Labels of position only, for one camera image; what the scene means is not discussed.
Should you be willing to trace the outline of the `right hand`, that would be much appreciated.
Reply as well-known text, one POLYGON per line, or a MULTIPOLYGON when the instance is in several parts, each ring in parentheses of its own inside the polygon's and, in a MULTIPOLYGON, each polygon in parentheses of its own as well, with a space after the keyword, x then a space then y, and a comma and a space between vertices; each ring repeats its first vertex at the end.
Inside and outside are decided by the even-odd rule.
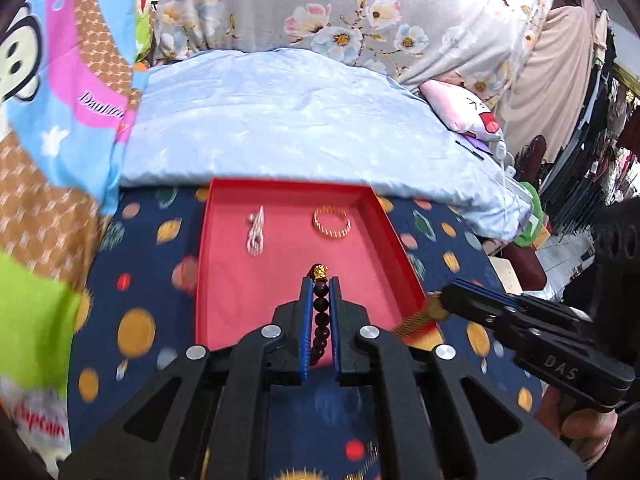
POLYGON ((535 418, 556 438, 577 440, 575 453, 586 465, 592 465, 600 460, 608 447, 618 415, 616 411, 600 413, 587 408, 562 416, 561 399, 562 393, 558 389, 547 387, 535 418))

